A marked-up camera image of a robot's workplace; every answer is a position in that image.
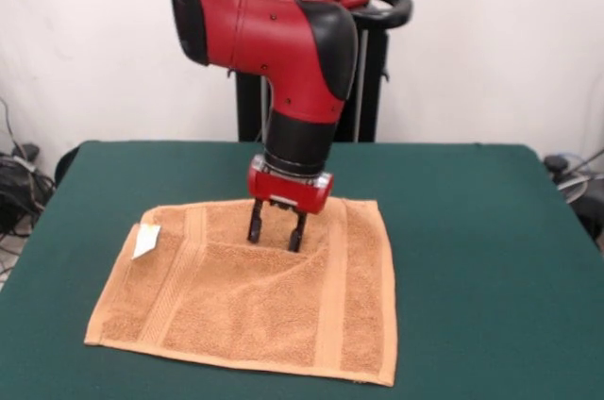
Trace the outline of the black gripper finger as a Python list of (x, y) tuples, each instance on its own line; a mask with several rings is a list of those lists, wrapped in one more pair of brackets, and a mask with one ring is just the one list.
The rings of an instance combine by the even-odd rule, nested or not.
[(258, 243), (262, 227), (261, 212), (264, 201), (256, 199), (251, 212), (250, 224), (248, 229), (247, 240), (252, 243)]
[(297, 223), (289, 239), (288, 251), (298, 253), (304, 236), (308, 214), (299, 210), (295, 214), (297, 216)]

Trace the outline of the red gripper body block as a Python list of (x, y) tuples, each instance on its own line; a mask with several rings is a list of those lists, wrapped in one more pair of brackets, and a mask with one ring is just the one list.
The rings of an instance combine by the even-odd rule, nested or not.
[(247, 174), (248, 191), (255, 199), (310, 214), (324, 209), (333, 183), (333, 174), (327, 172), (309, 178), (281, 174), (269, 167), (263, 155), (252, 158)]

